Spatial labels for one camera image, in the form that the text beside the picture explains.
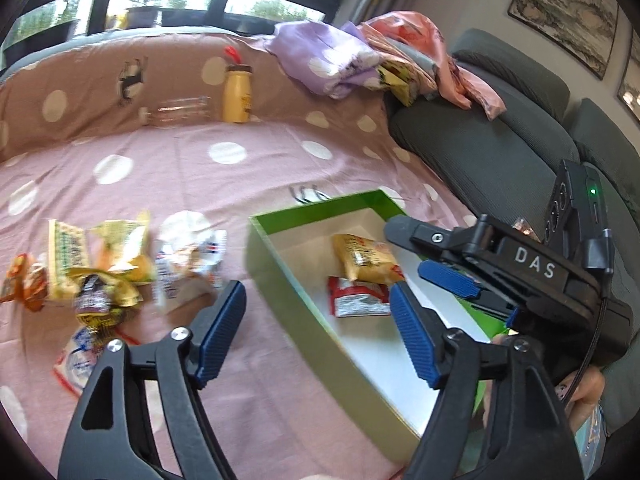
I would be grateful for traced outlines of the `person right hand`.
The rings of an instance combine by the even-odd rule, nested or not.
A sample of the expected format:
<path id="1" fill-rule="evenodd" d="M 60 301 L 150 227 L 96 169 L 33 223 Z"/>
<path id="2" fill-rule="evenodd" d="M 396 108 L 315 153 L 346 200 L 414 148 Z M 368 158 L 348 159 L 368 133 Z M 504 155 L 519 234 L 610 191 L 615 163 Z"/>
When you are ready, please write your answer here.
<path id="1" fill-rule="evenodd" d="M 561 401 L 567 401 L 564 408 L 570 425 L 570 430 L 576 434 L 578 429 L 587 421 L 598 406 L 605 388 L 605 378 L 602 372 L 594 366 L 586 369 L 584 376 L 571 396 L 567 395 L 576 373 L 565 377 L 555 386 L 555 393 Z"/>

